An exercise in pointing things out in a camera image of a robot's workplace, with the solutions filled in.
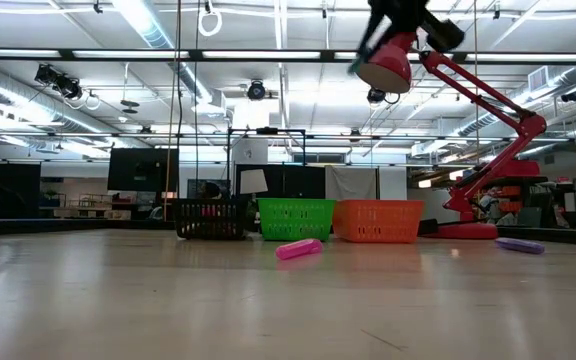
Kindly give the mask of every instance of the pink object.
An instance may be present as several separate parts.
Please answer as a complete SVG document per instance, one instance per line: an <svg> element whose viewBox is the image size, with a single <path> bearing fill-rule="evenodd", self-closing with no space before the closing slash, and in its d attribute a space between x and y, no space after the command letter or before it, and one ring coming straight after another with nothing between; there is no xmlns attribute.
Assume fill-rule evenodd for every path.
<svg viewBox="0 0 576 360"><path fill-rule="evenodd" d="M277 255L279 260L288 260L308 254L318 254L323 249L324 246L321 241L317 239L305 239L281 245L277 250L275 250L275 255Z"/></svg>

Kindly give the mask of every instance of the orange basket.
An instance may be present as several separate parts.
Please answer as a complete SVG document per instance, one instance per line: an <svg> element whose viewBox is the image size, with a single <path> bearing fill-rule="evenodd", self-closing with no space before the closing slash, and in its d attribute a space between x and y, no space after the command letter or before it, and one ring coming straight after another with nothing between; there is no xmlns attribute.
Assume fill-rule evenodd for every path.
<svg viewBox="0 0 576 360"><path fill-rule="evenodd" d="M333 216L335 235L362 243L412 243L424 208L423 201L344 200Z"/></svg>

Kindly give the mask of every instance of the plastic basket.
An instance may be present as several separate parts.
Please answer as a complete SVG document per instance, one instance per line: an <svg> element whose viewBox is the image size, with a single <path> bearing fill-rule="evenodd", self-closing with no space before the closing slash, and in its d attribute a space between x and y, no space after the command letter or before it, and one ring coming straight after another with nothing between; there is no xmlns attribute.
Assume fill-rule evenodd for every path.
<svg viewBox="0 0 576 360"><path fill-rule="evenodd" d="M344 200L335 207L333 228L351 242L412 243L423 207L423 201Z"/></svg>
<svg viewBox="0 0 576 360"><path fill-rule="evenodd" d="M261 230L265 240L306 238L327 241L335 200L259 199Z"/></svg>
<svg viewBox="0 0 576 360"><path fill-rule="evenodd" d="M245 201L178 199L173 202L177 236L184 239L240 240L244 236Z"/></svg>

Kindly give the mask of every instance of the screen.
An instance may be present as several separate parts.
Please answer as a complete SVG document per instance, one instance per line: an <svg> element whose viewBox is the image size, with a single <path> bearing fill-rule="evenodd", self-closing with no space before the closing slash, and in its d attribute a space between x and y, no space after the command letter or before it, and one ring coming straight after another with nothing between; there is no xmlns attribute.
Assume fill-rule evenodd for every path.
<svg viewBox="0 0 576 360"><path fill-rule="evenodd" d="M175 192L179 181L179 151L168 149L112 149L108 190ZM166 190L168 173L168 190Z"/></svg>

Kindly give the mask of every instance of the window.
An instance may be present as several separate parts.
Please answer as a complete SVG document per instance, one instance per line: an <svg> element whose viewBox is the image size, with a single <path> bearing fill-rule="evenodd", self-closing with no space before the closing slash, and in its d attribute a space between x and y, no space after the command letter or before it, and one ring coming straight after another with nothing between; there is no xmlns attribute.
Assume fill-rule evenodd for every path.
<svg viewBox="0 0 576 360"><path fill-rule="evenodd" d="M303 153L294 153L292 155L293 162L303 162ZM317 154L306 153L306 163L308 164L345 164L346 154Z"/></svg>

